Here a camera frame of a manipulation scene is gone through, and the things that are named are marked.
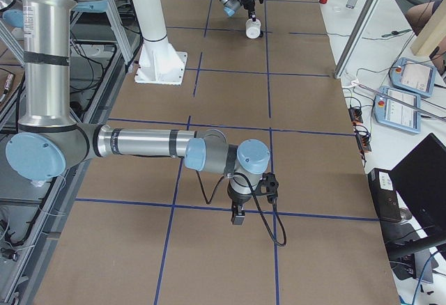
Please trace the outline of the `black laptop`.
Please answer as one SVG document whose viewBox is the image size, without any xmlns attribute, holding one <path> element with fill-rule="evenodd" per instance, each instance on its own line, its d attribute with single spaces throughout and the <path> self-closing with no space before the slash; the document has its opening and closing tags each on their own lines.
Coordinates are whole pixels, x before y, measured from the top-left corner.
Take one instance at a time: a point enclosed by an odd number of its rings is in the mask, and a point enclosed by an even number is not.
<svg viewBox="0 0 446 305">
<path fill-rule="evenodd" d="M 428 134 L 390 172 L 394 188 L 428 234 L 402 246 L 389 245 L 393 260 L 431 247 L 445 249 L 445 145 Z"/>
</svg>

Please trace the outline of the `teach pendant near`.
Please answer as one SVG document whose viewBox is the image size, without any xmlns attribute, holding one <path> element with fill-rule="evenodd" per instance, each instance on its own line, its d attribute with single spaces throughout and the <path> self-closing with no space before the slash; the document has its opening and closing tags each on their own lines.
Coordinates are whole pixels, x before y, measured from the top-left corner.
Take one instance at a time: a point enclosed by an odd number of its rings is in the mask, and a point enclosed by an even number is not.
<svg viewBox="0 0 446 305">
<path fill-rule="evenodd" d="M 411 105 L 420 106 L 421 97 L 418 94 L 387 86 L 381 86 L 378 90 Z M 376 95 L 374 100 L 374 116 L 378 123 L 388 127 L 411 134 L 419 134 L 421 131 L 419 112 L 379 95 Z"/>
</svg>

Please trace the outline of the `green handled reacher stick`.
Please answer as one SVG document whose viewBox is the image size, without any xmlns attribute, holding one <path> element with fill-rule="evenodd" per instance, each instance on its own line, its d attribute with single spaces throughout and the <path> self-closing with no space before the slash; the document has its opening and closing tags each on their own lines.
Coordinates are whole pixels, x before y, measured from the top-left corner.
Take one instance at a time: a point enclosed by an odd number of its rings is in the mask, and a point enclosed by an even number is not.
<svg viewBox="0 0 446 305">
<path fill-rule="evenodd" d="M 436 119 L 436 120 L 440 120 L 440 121 L 442 121 L 442 122 L 445 122 L 445 117 L 437 116 L 437 115 L 435 115 L 435 114 L 433 114 L 433 113 L 431 113 L 431 112 L 429 112 L 429 111 L 426 111 L 426 110 L 424 110 L 424 109 L 421 109 L 420 107 L 417 107 L 417 106 L 415 106 L 415 105 L 411 105 L 411 104 L 406 103 L 406 102 L 404 102 L 404 101 L 402 101 L 402 100 L 399 100 L 399 99 L 397 99 L 397 98 L 395 98 L 395 97 L 392 97 L 392 96 L 390 96 L 390 95 L 388 95 L 388 94 L 382 93 L 382 92 L 377 91 L 377 90 L 374 90 L 374 89 L 372 89 L 372 88 L 369 88 L 368 86 L 365 86 L 365 85 L 363 85 L 363 84 L 360 84 L 359 82 L 352 81 L 352 82 L 351 82 L 351 85 L 352 85 L 353 87 L 358 86 L 358 87 L 363 88 L 363 89 L 365 89 L 365 90 L 367 90 L 367 91 L 369 91 L 369 92 L 372 92 L 372 93 L 375 94 L 375 95 L 379 95 L 380 97 L 384 97 L 385 99 L 389 99 L 389 100 L 398 102 L 398 103 L 402 104 L 402 105 L 405 106 L 405 107 L 408 107 L 408 108 L 410 108 L 410 109 L 412 109 L 412 110 L 414 110 L 414 111 L 420 112 L 421 114 L 425 114 L 425 115 L 430 116 L 430 117 L 432 117 L 432 118 L 434 118 L 434 119 Z"/>
</svg>

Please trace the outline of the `black box on desk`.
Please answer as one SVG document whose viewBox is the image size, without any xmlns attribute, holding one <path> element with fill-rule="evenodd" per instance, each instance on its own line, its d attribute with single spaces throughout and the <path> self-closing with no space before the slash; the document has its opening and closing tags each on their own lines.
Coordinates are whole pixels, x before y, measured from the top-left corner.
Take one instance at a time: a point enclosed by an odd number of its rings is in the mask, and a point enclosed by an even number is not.
<svg viewBox="0 0 446 305">
<path fill-rule="evenodd" d="M 397 192 L 394 189 L 390 172 L 385 169 L 372 169 L 368 175 L 369 189 L 377 217 L 381 221 L 398 223 L 401 221 Z"/>
</svg>

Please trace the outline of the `teach pendant far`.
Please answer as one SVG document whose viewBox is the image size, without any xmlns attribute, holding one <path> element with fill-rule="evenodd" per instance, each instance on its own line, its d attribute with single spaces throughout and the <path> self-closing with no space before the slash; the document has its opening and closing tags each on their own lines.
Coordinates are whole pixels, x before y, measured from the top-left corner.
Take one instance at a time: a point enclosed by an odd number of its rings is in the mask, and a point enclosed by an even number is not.
<svg viewBox="0 0 446 305">
<path fill-rule="evenodd" d="M 390 81 L 396 88 L 419 94 L 423 98 L 432 96 L 435 82 L 435 68 L 432 65 L 399 58 L 390 71 Z"/>
</svg>

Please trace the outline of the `white smiley mug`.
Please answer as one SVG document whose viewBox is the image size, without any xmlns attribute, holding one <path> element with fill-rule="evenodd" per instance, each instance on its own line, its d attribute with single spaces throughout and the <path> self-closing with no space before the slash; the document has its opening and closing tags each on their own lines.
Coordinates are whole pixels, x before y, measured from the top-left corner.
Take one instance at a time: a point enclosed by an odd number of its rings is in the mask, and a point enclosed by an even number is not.
<svg viewBox="0 0 446 305">
<path fill-rule="evenodd" d="M 257 39 L 263 35 L 261 21 L 259 19 L 248 19 L 245 23 L 245 34 L 249 39 Z"/>
</svg>

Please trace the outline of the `person in black shirt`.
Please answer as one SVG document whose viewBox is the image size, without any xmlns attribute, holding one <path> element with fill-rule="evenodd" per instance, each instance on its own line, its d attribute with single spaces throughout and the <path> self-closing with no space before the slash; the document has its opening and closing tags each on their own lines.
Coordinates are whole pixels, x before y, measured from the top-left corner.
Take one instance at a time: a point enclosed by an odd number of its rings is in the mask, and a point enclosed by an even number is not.
<svg viewBox="0 0 446 305">
<path fill-rule="evenodd" d="M 410 24 L 415 35 L 419 35 L 431 16 L 435 13 L 441 4 L 440 1 L 432 1 L 413 6 L 408 9 L 405 17 Z M 436 51 L 429 55 L 431 62 L 435 65 L 438 73 L 442 78 L 445 78 L 445 38 L 443 38 L 436 47 Z"/>
</svg>

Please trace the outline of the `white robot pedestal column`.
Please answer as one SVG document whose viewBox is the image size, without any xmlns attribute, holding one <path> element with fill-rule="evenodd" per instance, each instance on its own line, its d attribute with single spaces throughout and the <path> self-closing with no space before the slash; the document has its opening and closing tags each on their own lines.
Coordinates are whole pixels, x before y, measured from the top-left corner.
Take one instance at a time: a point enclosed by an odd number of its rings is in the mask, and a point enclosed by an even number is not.
<svg viewBox="0 0 446 305">
<path fill-rule="evenodd" d="M 135 81 L 140 84 L 180 85 L 187 53 L 169 42 L 160 0 L 133 0 L 144 39 Z"/>
</svg>

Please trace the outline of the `teach pendant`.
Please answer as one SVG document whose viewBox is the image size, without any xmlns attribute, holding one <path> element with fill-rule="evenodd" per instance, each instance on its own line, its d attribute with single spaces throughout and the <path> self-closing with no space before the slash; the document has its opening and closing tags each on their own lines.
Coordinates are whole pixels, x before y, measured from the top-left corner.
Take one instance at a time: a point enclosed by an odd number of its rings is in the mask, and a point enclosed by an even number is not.
<svg viewBox="0 0 446 305">
<path fill-rule="evenodd" d="M 419 94 L 423 98 L 432 96 L 435 82 L 435 68 L 432 65 L 399 58 L 390 71 L 390 81 L 396 88 Z"/>
<path fill-rule="evenodd" d="M 420 106 L 421 97 L 418 94 L 387 86 L 381 86 L 378 90 L 411 105 Z M 419 134 L 421 131 L 419 112 L 379 95 L 376 95 L 374 100 L 374 116 L 378 123 L 388 127 L 411 134 Z"/>
</svg>

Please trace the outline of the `aluminium frame post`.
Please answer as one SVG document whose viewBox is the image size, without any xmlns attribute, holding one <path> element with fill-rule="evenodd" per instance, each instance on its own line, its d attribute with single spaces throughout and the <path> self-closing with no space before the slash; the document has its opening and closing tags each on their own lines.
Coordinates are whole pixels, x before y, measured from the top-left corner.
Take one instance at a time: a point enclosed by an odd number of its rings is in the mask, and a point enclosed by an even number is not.
<svg viewBox="0 0 446 305">
<path fill-rule="evenodd" d="M 366 0 L 363 8 L 360 12 L 360 15 L 353 27 L 352 33 L 348 38 L 346 46 L 344 47 L 343 52 L 341 53 L 340 59 L 334 71 L 334 78 L 340 79 L 348 65 L 348 62 L 352 58 L 353 52 L 357 47 L 359 41 L 362 38 L 362 34 L 366 29 L 369 20 L 372 18 L 375 9 L 378 6 L 380 0 Z"/>
</svg>

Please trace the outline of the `wooden beam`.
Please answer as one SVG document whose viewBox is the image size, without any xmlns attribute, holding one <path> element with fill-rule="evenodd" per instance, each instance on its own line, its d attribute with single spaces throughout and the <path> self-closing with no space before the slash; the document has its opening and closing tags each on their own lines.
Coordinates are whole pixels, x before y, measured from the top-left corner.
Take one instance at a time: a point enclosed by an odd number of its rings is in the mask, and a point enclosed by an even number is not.
<svg viewBox="0 0 446 305">
<path fill-rule="evenodd" d="M 439 7 L 411 45 L 416 56 L 428 56 L 445 37 L 445 7 Z"/>
</svg>

